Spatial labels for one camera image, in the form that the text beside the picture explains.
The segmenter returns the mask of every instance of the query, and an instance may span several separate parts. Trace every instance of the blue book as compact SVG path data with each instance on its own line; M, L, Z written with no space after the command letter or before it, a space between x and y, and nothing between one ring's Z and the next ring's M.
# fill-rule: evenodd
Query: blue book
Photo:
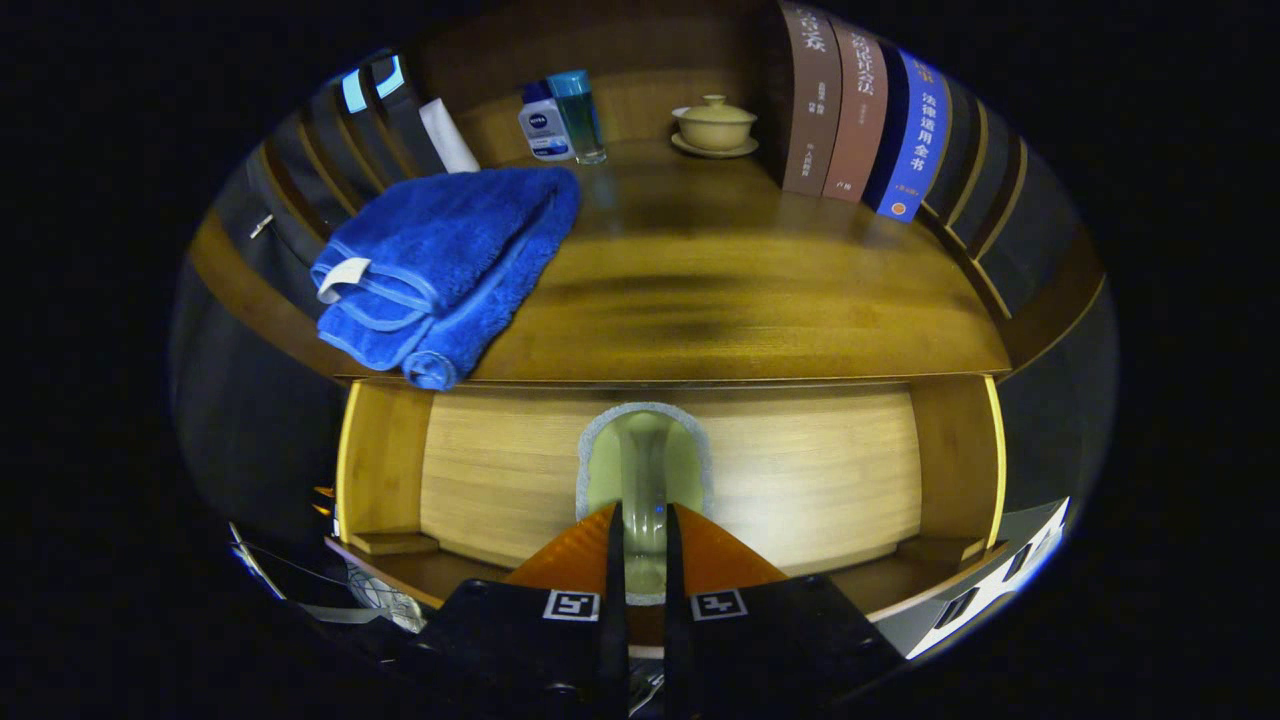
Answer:
M884 49L888 113L864 200L881 215L910 223L933 184L950 115L942 74L901 49Z

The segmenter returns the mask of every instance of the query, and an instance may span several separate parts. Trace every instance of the blue towel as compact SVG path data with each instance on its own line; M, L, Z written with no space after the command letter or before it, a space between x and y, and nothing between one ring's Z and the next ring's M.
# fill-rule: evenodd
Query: blue towel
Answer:
M340 227L312 266L367 258L320 318L320 337L365 366L448 389L532 291L573 224L579 187L563 168L481 170L396 184ZM415 357L408 363L407 357Z

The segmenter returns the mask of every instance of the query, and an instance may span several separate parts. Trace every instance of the cable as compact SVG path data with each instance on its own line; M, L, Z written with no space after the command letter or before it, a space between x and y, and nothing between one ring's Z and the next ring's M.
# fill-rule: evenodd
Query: cable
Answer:
M239 544L239 546L244 546L244 547L251 547L251 548L253 548L253 550L256 550L256 551L259 551L259 552L261 552L261 553L264 553L264 555L269 555L269 556L271 556L271 557L274 557L274 559L279 560L280 562L284 562L285 565L289 565L289 566L292 566L292 568L296 568L296 569L298 569L298 570L302 570L303 573L306 573L306 574L308 574L308 575L315 575L316 578L320 578L321 580L324 580L324 582L326 582L326 583L333 583L333 584L335 584L335 585L342 585L342 587L347 587L347 583L343 583L342 580L334 580L333 578L329 578L329 577L326 577L326 575L321 575L320 573L315 573L315 571L312 571L312 570L307 570L307 569L306 569L306 568L303 568L302 565L298 565L297 562L289 562L288 560L285 560L285 559L280 557L279 555L276 555L276 553L271 552L270 550L262 550L261 547L259 547L259 546L256 546L256 544L253 544L253 543L251 543L251 542L244 542L244 541L241 541L241 542L236 542L236 541L232 541L232 542L229 542L229 543L227 543L227 544Z
M275 594L276 600L285 600L284 593L280 592L280 588L278 588L275 583L271 582L271 578L268 577L266 570L264 570L262 566L257 562L257 557L253 557L253 553L250 552L248 548L244 547L243 544L237 544L237 543L243 543L244 538L241 537L239 529L236 528L236 523L228 520L227 527L230 528L232 537L236 538L236 542L232 543L234 546L232 553L239 557L241 561L248 566L250 573L257 575L264 583L266 583L266 587L271 589L271 593Z

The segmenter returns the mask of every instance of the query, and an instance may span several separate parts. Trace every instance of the nivea bottle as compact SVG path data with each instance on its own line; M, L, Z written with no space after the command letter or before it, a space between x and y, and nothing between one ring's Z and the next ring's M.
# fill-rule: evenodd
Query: nivea bottle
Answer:
M564 119L547 81L526 85L522 97L525 109L520 111L520 129L525 132L534 158L548 163L572 158L573 145L568 141Z

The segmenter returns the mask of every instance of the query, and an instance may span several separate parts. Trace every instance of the blue cap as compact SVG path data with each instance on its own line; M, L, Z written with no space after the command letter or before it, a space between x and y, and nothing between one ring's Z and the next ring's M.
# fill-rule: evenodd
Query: blue cap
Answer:
M591 83L586 79L586 70L570 70L556 73L547 78L556 97L568 97L571 95L585 95L591 92Z
M538 102L539 100L550 100L550 99L552 99L552 88L547 85L545 79L525 83L525 92L524 95L521 95L521 101L525 105L529 105L530 102Z

